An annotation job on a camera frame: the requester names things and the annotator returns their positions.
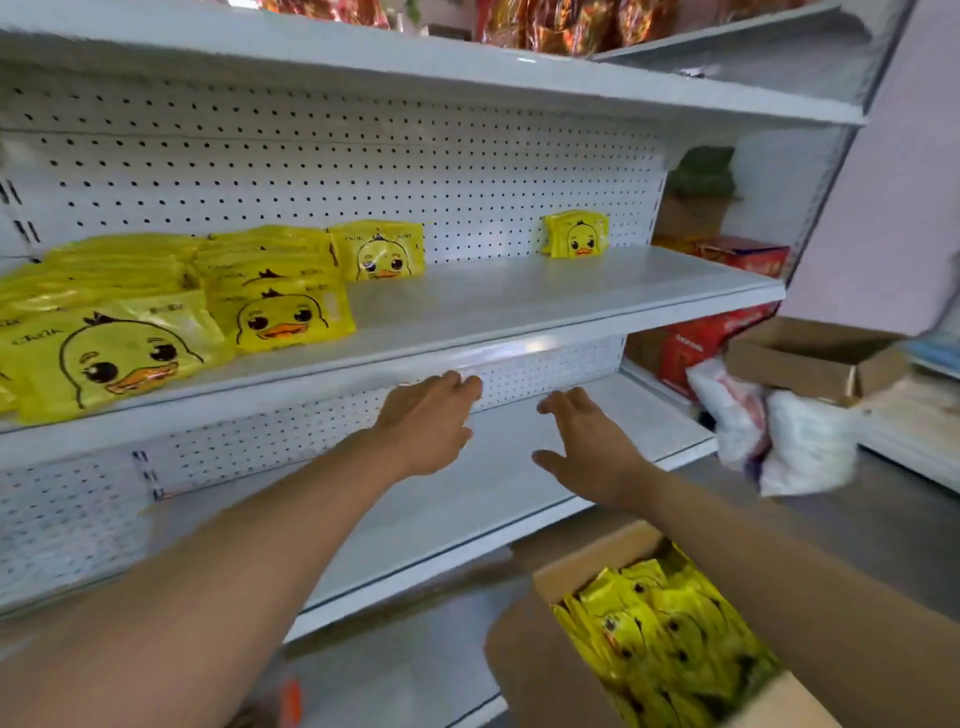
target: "white plastic bag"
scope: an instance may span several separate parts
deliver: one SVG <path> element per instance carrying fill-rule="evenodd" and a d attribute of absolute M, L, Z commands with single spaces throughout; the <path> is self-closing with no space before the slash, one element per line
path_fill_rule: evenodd
<path fill-rule="evenodd" d="M 727 374 L 719 357 L 690 367 L 686 379 L 717 422 L 717 457 L 721 464 L 743 473 L 751 459 L 762 455 L 770 444 L 763 387 Z"/>
<path fill-rule="evenodd" d="M 853 480 L 857 410 L 781 390 L 767 398 L 773 448 L 760 474 L 762 496 L 823 493 Z"/>

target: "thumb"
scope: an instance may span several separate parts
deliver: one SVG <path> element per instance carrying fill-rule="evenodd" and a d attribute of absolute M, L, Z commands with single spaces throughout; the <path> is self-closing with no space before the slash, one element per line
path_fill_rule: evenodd
<path fill-rule="evenodd" d="M 558 480 L 560 480 L 561 471 L 566 466 L 566 458 L 549 449 L 539 449 L 534 452 L 533 461 Z"/>

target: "wall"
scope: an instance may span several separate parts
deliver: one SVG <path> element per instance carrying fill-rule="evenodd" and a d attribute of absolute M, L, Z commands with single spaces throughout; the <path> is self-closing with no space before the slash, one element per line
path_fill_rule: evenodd
<path fill-rule="evenodd" d="M 781 313 L 906 334 L 933 326 L 960 250 L 958 69 L 960 3 L 919 0 Z"/>

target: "hand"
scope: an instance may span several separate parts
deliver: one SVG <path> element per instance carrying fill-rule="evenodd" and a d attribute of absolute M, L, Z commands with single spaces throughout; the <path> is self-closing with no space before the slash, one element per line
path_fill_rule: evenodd
<path fill-rule="evenodd" d="M 654 491 L 663 471 L 637 451 L 581 387 L 551 393 L 537 411 L 556 418 L 566 450 L 566 457 L 537 450 L 533 454 L 537 465 L 577 496 L 652 518 Z"/>
<path fill-rule="evenodd" d="M 464 422 L 482 394 L 479 377 L 462 381 L 456 372 L 447 372 L 387 395 L 370 434 L 400 465 L 398 479 L 430 475 L 457 459 L 473 436 Z"/>

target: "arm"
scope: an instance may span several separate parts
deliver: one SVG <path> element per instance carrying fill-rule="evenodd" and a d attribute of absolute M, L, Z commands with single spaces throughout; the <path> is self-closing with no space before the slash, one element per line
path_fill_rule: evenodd
<path fill-rule="evenodd" d="M 534 461 L 676 541 L 845 728 L 956 723 L 960 625 L 647 462 L 582 389 L 540 412 L 556 417 L 566 457 Z"/>
<path fill-rule="evenodd" d="M 7 728 L 219 728 L 353 527 L 456 459 L 480 380 L 400 387 L 376 425 L 135 567 L 0 663 Z"/>

